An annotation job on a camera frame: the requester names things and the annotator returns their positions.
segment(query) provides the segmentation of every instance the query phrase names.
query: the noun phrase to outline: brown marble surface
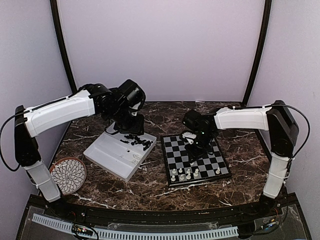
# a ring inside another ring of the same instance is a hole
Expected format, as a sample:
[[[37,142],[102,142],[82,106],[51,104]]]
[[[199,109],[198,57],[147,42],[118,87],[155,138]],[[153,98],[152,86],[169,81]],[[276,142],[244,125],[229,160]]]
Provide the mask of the brown marble surface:
[[[157,143],[129,182],[106,172],[83,155],[108,123],[100,116],[73,121],[53,163],[64,157],[79,158],[86,165],[87,177],[83,186],[66,199],[81,205],[137,211],[199,210],[257,202],[270,164],[255,132],[249,129],[223,130],[217,137],[232,172],[231,178],[168,188],[160,136],[185,130],[182,118],[190,109],[206,113],[229,104],[145,103],[141,111],[145,116],[145,132],[156,136]]]

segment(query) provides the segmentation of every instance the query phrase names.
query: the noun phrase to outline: white robotic arm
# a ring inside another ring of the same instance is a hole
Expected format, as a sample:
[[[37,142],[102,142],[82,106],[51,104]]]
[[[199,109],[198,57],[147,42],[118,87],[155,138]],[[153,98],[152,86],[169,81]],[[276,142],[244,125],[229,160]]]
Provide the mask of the white robotic arm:
[[[49,203],[59,200],[60,189],[41,159],[35,137],[60,124],[95,114],[113,120],[115,130],[121,133],[141,135],[144,133],[144,117],[137,112],[145,99],[143,90],[127,80],[118,88],[87,84],[71,96],[27,109],[19,106],[14,127],[16,161]]]
[[[183,118],[183,124],[195,134],[186,146],[191,162],[196,161],[211,148],[211,139],[217,130],[259,129],[269,131],[271,141],[271,165],[263,195],[275,199],[288,177],[288,163],[293,156],[299,128],[283,101],[261,107],[223,107],[201,115],[191,110]]]

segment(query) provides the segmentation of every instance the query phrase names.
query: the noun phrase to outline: white patterned plate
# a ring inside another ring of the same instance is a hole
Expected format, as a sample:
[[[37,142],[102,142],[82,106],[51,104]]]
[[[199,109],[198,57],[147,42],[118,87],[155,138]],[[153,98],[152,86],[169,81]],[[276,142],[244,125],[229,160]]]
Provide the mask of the white patterned plate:
[[[78,158],[65,157],[50,167],[50,173],[63,195],[69,195],[76,192],[84,184],[87,169]]]

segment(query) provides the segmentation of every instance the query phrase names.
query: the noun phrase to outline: plastic tray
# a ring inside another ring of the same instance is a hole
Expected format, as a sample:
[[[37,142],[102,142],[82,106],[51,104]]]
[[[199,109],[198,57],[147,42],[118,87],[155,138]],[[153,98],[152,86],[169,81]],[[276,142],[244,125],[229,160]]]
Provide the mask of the plastic tray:
[[[114,132],[114,124],[107,131],[108,133]],[[144,151],[142,144],[131,145],[134,140],[125,138],[128,134],[117,133],[111,135],[108,133],[102,133],[83,154],[91,162],[128,182],[156,145],[157,138],[147,133],[139,136],[141,140],[153,142]]]

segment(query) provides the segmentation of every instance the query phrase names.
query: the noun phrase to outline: chessboard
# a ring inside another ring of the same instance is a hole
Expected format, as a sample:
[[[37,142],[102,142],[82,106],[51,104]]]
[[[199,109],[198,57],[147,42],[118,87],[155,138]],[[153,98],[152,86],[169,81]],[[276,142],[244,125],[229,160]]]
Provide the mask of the chessboard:
[[[161,137],[166,176],[169,187],[214,181],[231,177],[231,172],[220,147],[212,140],[212,152],[189,162],[186,142],[178,135]]]

